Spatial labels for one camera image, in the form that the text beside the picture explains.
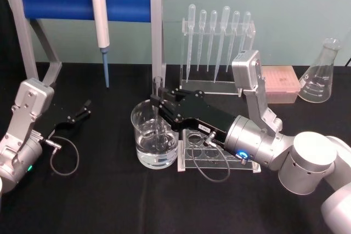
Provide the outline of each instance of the white pipette body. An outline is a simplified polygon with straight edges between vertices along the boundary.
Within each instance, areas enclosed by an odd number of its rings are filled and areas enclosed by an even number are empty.
[[[246,37],[246,32],[248,30],[248,25],[250,23],[251,13],[249,11],[245,12],[244,19],[242,21],[242,36],[240,39],[239,52],[244,49],[244,42]]]
[[[222,56],[224,35],[225,35],[225,30],[227,29],[229,15],[230,15],[230,7],[226,5],[223,8],[222,18],[220,20],[220,38],[219,38],[219,46],[218,46],[218,53],[217,53],[217,60],[216,60],[216,68],[214,69],[213,82],[216,82],[216,78],[219,70],[220,57]]]
[[[229,48],[228,48],[228,54],[227,54],[227,67],[225,69],[226,72],[228,72],[228,66],[230,63],[230,57],[231,57],[231,52],[233,51],[233,45],[234,45],[234,39],[236,36],[236,29],[239,24],[239,19],[240,19],[240,12],[239,11],[234,11],[233,13],[233,19],[231,21],[231,33],[232,35],[230,36],[229,40]]]
[[[197,46],[197,71],[199,71],[199,64],[201,60],[201,49],[202,49],[202,39],[203,39],[203,32],[205,31],[206,25],[206,10],[200,11],[200,20],[199,20],[199,45]]]
[[[190,65],[191,65],[191,50],[193,47],[193,34],[195,26],[195,11],[196,7],[194,4],[189,5],[188,12],[188,28],[189,28],[189,41],[188,41],[188,57],[186,59],[186,82],[189,79]]]
[[[211,11],[211,17],[210,17],[210,39],[208,40],[208,50],[207,50],[207,71],[208,71],[208,65],[210,64],[210,59],[211,59],[212,43],[213,43],[214,30],[216,29],[216,24],[217,24],[217,11],[213,10]]]

